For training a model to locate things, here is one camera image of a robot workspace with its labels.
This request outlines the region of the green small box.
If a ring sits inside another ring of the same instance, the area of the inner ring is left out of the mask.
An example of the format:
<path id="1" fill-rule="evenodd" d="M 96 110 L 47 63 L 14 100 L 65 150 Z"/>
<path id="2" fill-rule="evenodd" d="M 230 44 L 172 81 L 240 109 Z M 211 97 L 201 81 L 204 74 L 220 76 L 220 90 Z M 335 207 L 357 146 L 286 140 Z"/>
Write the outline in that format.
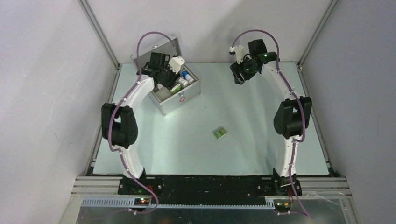
<path id="1" fill-rule="evenodd" d="M 219 127 L 213 131 L 214 137 L 219 140 L 227 134 L 227 130 L 224 127 Z"/>

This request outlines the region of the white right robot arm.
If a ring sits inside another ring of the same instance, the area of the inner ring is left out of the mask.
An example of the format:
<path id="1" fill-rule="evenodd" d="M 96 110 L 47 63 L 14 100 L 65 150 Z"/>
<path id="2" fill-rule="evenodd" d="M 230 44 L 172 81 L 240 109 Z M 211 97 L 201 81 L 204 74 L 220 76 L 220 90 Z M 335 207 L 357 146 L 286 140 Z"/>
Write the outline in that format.
<path id="1" fill-rule="evenodd" d="M 296 156 L 299 143 L 305 140 L 312 100 L 296 91 L 280 68 L 279 51 L 269 52 L 262 39 L 242 45 L 232 45 L 229 54 L 236 57 L 230 66 L 236 84 L 244 84 L 256 74 L 262 75 L 272 86 L 280 105 L 274 115 L 275 132 L 284 139 L 273 173 L 272 190 L 284 195 L 296 181 Z"/>

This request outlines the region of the small white bottle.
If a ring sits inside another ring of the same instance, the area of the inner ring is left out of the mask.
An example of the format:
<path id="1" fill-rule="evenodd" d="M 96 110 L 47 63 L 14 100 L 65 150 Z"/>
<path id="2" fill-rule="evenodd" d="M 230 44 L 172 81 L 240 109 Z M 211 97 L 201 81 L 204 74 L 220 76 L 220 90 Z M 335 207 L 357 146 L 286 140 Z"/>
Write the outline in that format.
<path id="1" fill-rule="evenodd" d="M 186 86 L 189 85 L 188 81 L 185 80 L 185 79 L 182 78 L 182 77 L 178 79 L 178 82 L 181 84 L 181 86 L 182 86 L 183 88 L 185 88 Z"/>

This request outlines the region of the grey divided tray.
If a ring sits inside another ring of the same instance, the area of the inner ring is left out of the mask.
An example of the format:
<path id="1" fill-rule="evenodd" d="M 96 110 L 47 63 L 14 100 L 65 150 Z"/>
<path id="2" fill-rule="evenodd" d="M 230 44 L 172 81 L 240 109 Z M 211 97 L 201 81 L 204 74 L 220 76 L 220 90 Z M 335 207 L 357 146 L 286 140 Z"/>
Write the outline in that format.
<path id="1" fill-rule="evenodd" d="M 159 102 L 164 102 L 198 81 L 199 78 L 186 66 L 182 66 L 178 73 L 174 73 L 170 69 L 162 69 L 156 74 L 152 93 Z"/>

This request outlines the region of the blue cap clear bottle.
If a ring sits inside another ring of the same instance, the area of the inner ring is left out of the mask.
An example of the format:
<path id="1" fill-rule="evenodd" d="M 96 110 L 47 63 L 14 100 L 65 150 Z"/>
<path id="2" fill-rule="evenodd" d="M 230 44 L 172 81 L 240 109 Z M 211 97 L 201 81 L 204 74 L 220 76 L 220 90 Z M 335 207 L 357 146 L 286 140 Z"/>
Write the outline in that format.
<path id="1" fill-rule="evenodd" d="M 189 74 L 188 71 L 183 70 L 183 71 L 181 72 L 181 74 L 182 74 L 183 79 L 185 79 L 185 80 L 188 82 L 188 84 L 194 83 L 195 80 L 194 80 L 194 78 Z"/>

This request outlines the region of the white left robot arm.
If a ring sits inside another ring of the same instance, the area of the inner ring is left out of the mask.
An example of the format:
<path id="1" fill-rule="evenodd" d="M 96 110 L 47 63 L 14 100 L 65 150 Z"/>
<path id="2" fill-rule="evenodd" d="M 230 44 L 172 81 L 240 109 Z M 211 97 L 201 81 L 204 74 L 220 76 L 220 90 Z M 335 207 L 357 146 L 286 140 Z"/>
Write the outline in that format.
<path id="1" fill-rule="evenodd" d="M 144 172 L 134 144 L 138 137 L 138 125 L 134 111 L 144 98 L 158 85 L 172 88 L 179 79 L 179 72 L 185 60 L 178 55 L 168 60 L 159 58 L 158 53 L 151 53 L 150 61 L 141 66 L 136 59 L 137 78 L 132 87 L 116 103 L 105 103 L 101 108 L 102 137 L 108 141 L 111 152 L 117 152 L 124 167 L 124 175 L 131 178 L 130 189 L 136 194 L 143 194 L 148 182 L 141 178 Z"/>

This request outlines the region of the green sachet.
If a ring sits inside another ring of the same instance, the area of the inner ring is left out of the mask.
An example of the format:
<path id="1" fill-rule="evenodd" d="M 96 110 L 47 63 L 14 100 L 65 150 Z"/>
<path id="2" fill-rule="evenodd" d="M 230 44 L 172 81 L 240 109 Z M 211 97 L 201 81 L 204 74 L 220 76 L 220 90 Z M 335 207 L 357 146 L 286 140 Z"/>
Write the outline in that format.
<path id="1" fill-rule="evenodd" d="M 176 84 L 171 90 L 170 92 L 172 94 L 176 94 L 178 93 L 183 87 L 181 86 L 181 84 Z"/>

